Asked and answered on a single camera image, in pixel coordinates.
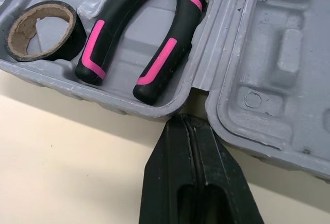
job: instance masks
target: black electrical tape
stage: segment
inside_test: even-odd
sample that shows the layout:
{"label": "black electrical tape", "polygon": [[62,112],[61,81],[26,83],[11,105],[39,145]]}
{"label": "black electrical tape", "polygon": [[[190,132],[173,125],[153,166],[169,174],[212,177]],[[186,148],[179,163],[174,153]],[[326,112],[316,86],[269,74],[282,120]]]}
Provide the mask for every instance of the black electrical tape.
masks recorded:
{"label": "black electrical tape", "polygon": [[[28,55],[27,48],[30,40],[36,35],[37,19],[45,17],[62,18],[69,23],[69,28],[51,50],[37,55]],[[86,32],[77,12],[69,4],[62,1],[44,1],[35,4],[14,21],[6,37],[8,54],[17,61],[28,62],[35,60],[72,60],[84,48]]]}

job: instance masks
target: gray plastic tool case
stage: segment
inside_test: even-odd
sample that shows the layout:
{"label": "gray plastic tool case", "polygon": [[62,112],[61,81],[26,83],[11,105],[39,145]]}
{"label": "gray plastic tool case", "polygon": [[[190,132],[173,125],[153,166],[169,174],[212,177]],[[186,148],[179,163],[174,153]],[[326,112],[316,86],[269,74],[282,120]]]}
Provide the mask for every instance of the gray plastic tool case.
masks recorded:
{"label": "gray plastic tool case", "polygon": [[[0,39],[27,7],[45,0],[1,0]],[[104,0],[61,0],[87,32]],[[155,106],[132,89],[165,37],[176,0],[149,0],[128,25],[105,82],[74,75],[79,56],[18,63],[0,47],[0,69],[39,86],[148,119],[179,111],[191,88],[209,92],[206,110],[229,144],[268,163],[330,179],[330,0],[209,0],[187,63]]]}

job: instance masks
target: black and pink handle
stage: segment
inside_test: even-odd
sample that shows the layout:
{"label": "black and pink handle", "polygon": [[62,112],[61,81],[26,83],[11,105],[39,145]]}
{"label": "black and pink handle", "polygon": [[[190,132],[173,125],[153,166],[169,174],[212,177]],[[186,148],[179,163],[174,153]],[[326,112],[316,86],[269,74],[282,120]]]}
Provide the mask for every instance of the black and pink handle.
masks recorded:
{"label": "black and pink handle", "polygon": [[137,99],[154,104],[164,92],[173,73],[191,49],[191,40],[204,6],[204,0],[177,0],[172,26],[133,90]]}
{"label": "black and pink handle", "polygon": [[75,74],[100,85],[109,69],[120,36],[129,20],[147,0],[107,0],[97,17]]}

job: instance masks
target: tool case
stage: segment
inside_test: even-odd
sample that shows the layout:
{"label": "tool case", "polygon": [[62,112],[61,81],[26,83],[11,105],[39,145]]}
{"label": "tool case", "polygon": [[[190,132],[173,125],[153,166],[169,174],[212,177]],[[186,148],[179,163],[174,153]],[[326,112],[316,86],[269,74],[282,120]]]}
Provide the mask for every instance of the tool case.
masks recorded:
{"label": "tool case", "polygon": [[[1,0],[0,39],[24,9],[46,0]],[[89,34],[104,0],[72,5]],[[207,0],[192,49],[156,105],[134,85],[163,41],[176,0],[149,0],[127,26],[104,83],[82,84],[72,61],[17,62],[0,46],[0,69],[67,96],[150,120],[179,112],[192,88],[227,143],[267,163],[330,179],[328,0]]]}

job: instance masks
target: pliers handle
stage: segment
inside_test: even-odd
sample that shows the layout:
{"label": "pliers handle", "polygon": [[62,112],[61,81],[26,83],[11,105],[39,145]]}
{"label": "pliers handle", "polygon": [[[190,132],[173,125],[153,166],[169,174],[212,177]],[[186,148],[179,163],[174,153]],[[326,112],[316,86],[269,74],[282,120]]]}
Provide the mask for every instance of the pliers handle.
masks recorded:
{"label": "pliers handle", "polygon": [[[76,68],[78,78],[94,85],[103,82],[125,26],[146,1],[106,1]],[[177,0],[172,26],[133,90],[137,99],[147,104],[157,101],[190,50],[204,8],[204,0]]]}

